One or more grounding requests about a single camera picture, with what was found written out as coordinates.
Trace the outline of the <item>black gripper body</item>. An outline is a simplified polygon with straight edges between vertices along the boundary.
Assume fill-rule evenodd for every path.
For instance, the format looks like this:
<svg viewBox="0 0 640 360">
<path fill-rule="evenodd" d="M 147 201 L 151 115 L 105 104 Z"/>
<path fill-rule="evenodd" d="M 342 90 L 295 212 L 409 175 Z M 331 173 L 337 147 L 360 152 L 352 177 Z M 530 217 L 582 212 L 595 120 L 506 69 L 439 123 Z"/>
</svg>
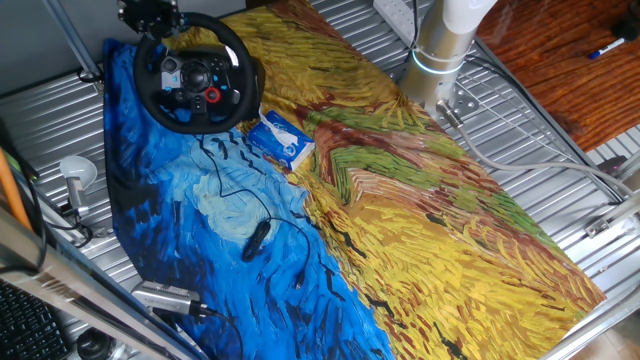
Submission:
<svg viewBox="0 0 640 360">
<path fill-rule="evenodd" d="M 118 0 L 118 18 L 129 25 L 175 25 L 181 18 L 175 0 Z"/>
</svg>

